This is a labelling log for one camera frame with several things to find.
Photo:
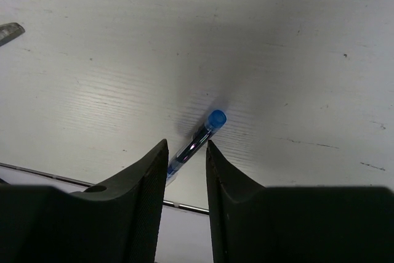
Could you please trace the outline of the blue clear pen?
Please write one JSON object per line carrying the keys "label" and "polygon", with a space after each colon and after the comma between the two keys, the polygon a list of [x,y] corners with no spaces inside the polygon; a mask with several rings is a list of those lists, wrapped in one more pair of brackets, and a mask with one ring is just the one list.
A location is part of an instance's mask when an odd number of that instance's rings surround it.
{"label": "blue clear pen", "polygon": [[222,110],[212,111],[203,124],[193,134],[191,140],[181,148],[170,160],[167,167],[166,185],[175,178],[182,166],[227,122],[227,116]]}

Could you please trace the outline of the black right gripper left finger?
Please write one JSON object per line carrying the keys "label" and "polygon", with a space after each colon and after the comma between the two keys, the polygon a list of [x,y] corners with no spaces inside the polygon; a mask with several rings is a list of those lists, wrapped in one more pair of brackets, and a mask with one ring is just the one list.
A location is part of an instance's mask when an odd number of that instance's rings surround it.
{"label": "black right gripper left finger", "polygon": [[82,192],[1,186],[2,262],[153,262],[169,150],[143,158]]}

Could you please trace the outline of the black handled scissors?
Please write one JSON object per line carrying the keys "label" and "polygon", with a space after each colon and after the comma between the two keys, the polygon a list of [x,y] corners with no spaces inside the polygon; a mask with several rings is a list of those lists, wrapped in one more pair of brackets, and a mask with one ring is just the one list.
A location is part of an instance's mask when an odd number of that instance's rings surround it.
{"label": "black handled scissors", "polygon": [[0,25],[0,46],[3,46],[24,34],[25,29],[18,23],[6,23]]}

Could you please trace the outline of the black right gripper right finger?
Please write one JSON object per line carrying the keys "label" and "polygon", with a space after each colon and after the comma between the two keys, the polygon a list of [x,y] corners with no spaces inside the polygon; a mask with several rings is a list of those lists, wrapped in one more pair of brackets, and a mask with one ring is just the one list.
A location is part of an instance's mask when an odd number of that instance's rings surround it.
{"label": "black right gripper right finger", "polygon": [[392,262],[385,187],[264,187],[213,142],[206,152],[215,262]]}

